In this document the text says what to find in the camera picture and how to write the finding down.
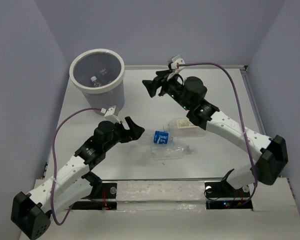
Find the clear unlabelled bottle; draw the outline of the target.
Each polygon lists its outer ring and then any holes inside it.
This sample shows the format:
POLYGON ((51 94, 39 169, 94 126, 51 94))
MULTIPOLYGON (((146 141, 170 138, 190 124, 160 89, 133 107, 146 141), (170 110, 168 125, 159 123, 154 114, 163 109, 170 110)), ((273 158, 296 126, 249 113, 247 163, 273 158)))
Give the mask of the clear unlabelled bottle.
POLYGON ((96 76, 92 76, 90 78, 90 81, 93 88, 99 88, 103 86, 103 84, 100 83, 99 79, 96 76))

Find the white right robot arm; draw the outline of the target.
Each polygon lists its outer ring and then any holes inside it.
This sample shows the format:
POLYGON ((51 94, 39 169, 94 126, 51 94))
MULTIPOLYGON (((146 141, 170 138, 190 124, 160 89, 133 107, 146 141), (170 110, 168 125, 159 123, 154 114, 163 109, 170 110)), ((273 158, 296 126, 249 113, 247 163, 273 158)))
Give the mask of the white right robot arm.
POLYGON ((152 80, 143 80, 150 97, 169 95, 187 111, 186 117, 197 127, 216 134, 251 155, 252 162, 239 169, 231 169, 220 183, 225 196, 232 196, 238 189, 250 184, 271 186, 288 163, 286 141, 276 135, 271 138, 242 127, 217 106, 205 100, 207 88, 202 80, 190 76, 183 83, 168 71, 157 71, 152 80))

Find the blue label bottle front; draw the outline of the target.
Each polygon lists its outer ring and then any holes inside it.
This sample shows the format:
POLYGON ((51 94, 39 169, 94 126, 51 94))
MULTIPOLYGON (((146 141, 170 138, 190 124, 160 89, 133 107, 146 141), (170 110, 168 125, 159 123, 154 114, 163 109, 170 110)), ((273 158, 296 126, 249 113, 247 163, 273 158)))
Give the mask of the blue label bottle front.
POLYGON ((101 69, 96 76, 100 83, 102 83, 102 86, 110 84, 114 77, 110 71, 108 71, 106 68, 101 69))

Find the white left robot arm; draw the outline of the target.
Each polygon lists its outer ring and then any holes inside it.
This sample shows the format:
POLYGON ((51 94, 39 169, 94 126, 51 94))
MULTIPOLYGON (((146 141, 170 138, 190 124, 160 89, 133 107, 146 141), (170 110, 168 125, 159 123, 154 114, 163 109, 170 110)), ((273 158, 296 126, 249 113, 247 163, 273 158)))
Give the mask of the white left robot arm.
POLYGON ((102 180, 92 172, 116 144, 138 140, 145 129, 127 116, 128 129, 117 121, 104 120, 93 135, 75 151, 53 176, 28 193, 19 192, 12 202, 11 221, 30 239, 40 238, 51 224, 51 216, 87 196, 100 194, 102 180))

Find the blue label bottle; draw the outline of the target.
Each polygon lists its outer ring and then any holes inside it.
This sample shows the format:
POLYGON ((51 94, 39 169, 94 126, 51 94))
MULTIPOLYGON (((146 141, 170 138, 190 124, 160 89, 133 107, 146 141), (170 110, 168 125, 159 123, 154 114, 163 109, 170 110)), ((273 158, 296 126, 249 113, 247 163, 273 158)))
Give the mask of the blue label bottle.
POLYGON ((142 144, 170 145, 177 141, 177 138, 166 131, 145 130, 138 142, 142 144))
POLYGON ((102 83, 102 86, 110 84, 114 77, 110 71, 108 71, 106 68, 101 69, 96 76, 100 83, 102 83))

